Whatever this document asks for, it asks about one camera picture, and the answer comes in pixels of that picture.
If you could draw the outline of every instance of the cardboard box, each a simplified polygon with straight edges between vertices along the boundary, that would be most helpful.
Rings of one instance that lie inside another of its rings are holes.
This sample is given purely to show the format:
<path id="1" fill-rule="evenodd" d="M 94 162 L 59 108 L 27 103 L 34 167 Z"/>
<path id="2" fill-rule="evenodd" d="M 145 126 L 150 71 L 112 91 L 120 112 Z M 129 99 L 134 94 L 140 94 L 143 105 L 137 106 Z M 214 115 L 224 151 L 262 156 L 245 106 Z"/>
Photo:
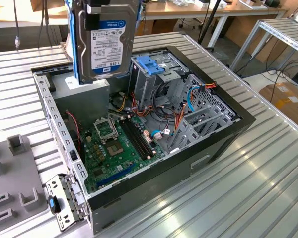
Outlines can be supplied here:
<path id="1" fill-rule="evenodd" d="M 273 84 L 267 85 L 259 93 L 269 101 L 273 88 Z M 291 83 L 276 84 L 272 104 L 298 125 L 298 87 Z"/>
<path id="2" fill-rule="evenodd" d="M 30 0 L 33 11 L 42 11 L 42 0 Z M 48 9 L 64 6 L 64 0 L 47 0 Z"/>

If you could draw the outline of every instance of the hard drive label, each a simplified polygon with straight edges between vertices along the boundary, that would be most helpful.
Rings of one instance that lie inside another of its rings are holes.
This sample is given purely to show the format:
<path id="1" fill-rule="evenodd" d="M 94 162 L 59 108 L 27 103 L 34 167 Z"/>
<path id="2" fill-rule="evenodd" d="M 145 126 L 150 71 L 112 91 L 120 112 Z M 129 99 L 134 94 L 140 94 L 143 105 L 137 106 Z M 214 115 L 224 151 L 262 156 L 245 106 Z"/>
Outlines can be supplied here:
<path id="1" fill-rule="evenodd" d="M 120 67 L 124 49 L 120 37 L 125 29 L 124 20 L 109 20 L 100 21 L 100 29 L 90 32 L 91 68 L 95 73 L 109 73 Z"/>

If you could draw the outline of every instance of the aluminum rail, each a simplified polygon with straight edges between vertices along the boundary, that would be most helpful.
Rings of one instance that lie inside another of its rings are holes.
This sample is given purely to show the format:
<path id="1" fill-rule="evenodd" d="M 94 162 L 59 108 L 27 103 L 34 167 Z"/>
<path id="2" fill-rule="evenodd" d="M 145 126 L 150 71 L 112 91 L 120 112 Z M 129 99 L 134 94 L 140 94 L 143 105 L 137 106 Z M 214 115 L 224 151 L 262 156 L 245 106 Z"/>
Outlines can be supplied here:
<path id="1" fill-rule="evenodd" d="M 254 36 L 257 34 L 259 29 L 264 29 L 266 31 L 265 35 L 262 37 L 257 47 L 255 48 L 252 56 L 254 56 L 265 44 L 268 37 L 270 35 L 277 37 L 279 40 L 283 41 L 287 45 L 293 48 L 293 51 L 289 56 L 286 57 L 285 61 L 278 67 L 280 69 L 287 60 L 289 60 L 290 56 L 298 51 L 298 23 L 291 19 L 269 19 L 269 20 L 258 20 L 255 24 L 253 30 L 247 37 L 244 45 L 239 50 L 237 56 L 235 57 L 230 69 L 235 71 L 238 63 L 242 59 L 245 54 L 248 46 L 252 43 Z"/>

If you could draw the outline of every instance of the table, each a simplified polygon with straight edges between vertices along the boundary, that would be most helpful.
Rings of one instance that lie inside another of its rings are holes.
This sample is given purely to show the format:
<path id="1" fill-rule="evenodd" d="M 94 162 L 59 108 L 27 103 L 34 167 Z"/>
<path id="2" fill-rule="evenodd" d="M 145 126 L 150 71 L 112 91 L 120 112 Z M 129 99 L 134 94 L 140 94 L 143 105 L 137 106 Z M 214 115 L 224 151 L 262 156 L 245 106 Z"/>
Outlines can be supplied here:
<path id="1" fill-rule="evenodd" d="M 245 54 L 245 51 L 249 44 L 252 42 L 253 37 L 256 35 L 259 29 L 264 29 L 266 31 L 265 35 L 255 48 L 254 52 L 252 53 L 252 56 L 256 55 L 256 53 L 262 48 L 262 46 L 267 41 L 268 37 L 270 35 L 277 37 L 279 40 L 286 43 L 288 46 L 293 48 L 293 51 L 285 58 L 285 60 L 278 66 L 278 69 L 280 69 L 291 57 L 291 55 L 298 51 L 298 23 L 288 19 L 270 19 L 270 20 L 259 20 L 255 24 L 252 32 L 247 37 L 244 45 L 239 50 L 237 56 L 235 57 L 232 65 L 230 66 L 231 70 L 235 70 L 237 67 L 240 59 Z"/>
<path id="2" fill-rule="evenodd" d="M 256 122 L 213 163 L 99 234 L 130 237 L 298 237 L 298 127 L 192 38 L 135 38 L 134 49 L 175 45 L 249 110 Z M 30 139 L 42 184 L 65 168 L 45 121 L 30 68 L 66 62 L 60 47 L 0 53 L 0 141 Z M 46 210 L 0 238 L 89 238 L 86 221 L 61 234 Z"/>
<path id="3" fill-rule="evenodd" d="M 20 26 L 35 26 L 41 22 L 41 12 L 33 12 L 29 0 L 16 0 L 18 20 Z M 206 7 L 202 7 L 202 3 L 196 1 L 196 4 L 188 6 L 176 6 L 171 2 L 160 3 L 151 2 L 147 4 L 146 20 L 160 20 L 160 19 L 179 19 L 179 18 L 194 18 L 204 17 L 206 14 Z M 232 5 L 228 5 L 224 9 L 218 9 L 215 17 L 219 17 L 219 22 L 210 39 L 208 47 L 213 47 L 218 39 L 221 30 L 229 16 L 249 16 L 249 15 L 277 15 L 276 18 L 282 18 L 287 11 L 285 8 L 276 9 L 269 7 L 268 9 L 252 10 L 241 4 L 238 0 L 234 0 Z M 51 25 L 65 25 L 66 11 L 65 7 L 57 7 L 49 9 L 50 24 Z M 15 27 L 13 5 L 2 8 L 0 10 L 0 27 Z"/>

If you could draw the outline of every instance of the yellow wire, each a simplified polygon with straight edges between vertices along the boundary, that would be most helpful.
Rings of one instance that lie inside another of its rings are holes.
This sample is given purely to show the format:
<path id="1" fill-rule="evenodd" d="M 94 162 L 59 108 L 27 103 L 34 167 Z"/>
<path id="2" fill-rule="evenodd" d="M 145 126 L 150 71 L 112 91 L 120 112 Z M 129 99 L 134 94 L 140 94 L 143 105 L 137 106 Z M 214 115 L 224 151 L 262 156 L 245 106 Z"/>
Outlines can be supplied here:
<path id="1" fill-rule="evenodd" d="M 120 109 L 116 110 L 117 112 L 121 112 L 125 107 L 126 97 L 124 97 L 123 104 L 121 105 Z"/>

